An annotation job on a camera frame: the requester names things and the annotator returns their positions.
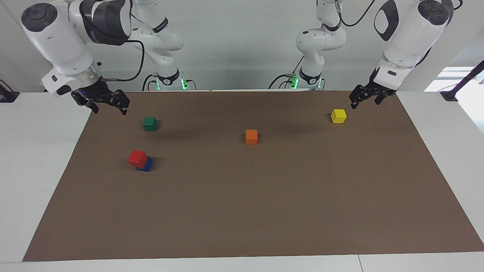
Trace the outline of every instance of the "black stand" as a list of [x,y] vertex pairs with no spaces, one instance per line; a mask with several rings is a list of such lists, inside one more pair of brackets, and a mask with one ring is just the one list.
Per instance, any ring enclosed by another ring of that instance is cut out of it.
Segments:
[[445,101],[458,102],[455,95],[462,87],[464,87],[471,79],[475,78],[478,74],[484,71],[484,60],[479,63],[476,68],[474,68],[459,84],[457,84],[452,91],[441,91],[440,94],[445,99]]
[[441,91],[440,94],[445,99],[445,101],[459,102],[459,100],[457,100],[457,98],[455,97],[457,92],[454,92],[453,90],[452,91]]
[[3,98],[0,99],[0,103],[12,103],[17,99],[19,94],[20,93],[17,91],[7,91],[7,89],[0,85],[0,95],[3,96]]

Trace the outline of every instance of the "stacked cubes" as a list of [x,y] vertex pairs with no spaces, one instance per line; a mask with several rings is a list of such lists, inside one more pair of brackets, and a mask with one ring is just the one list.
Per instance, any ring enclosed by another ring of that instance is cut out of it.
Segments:
[[129,164],[138,171],[149,172],[153,161],[143,151],[133,150],[128,158]]

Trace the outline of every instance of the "green cube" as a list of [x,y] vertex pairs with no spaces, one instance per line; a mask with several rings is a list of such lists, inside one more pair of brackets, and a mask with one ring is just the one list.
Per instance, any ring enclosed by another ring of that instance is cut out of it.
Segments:
[[145,117],[143,120],[143,128],[145,131],[156,131],[158,129],[158,122],[155,117]]

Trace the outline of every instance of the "white table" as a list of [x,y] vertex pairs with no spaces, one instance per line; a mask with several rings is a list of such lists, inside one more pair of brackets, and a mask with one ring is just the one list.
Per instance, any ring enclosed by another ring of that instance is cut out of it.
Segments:
[[[438,93],[398,96],[484,240],[484,135],[459,104]],[[47,93],[23,93],[13,104],[0,104],[0,272],[484,271],[484,253],[21,263],[89,114],[71,97]]]

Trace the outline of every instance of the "blue cube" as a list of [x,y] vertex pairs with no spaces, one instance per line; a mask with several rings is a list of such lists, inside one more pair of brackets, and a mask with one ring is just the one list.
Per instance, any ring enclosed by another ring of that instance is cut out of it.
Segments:
[[151,170],[151,166],[153,165],[153,161],[151,160],[150,157],[148,157],[148,160],[145,163],[145,166],[143,168],[136,168],[138,171],[143,171],[143,172],[149,172]]

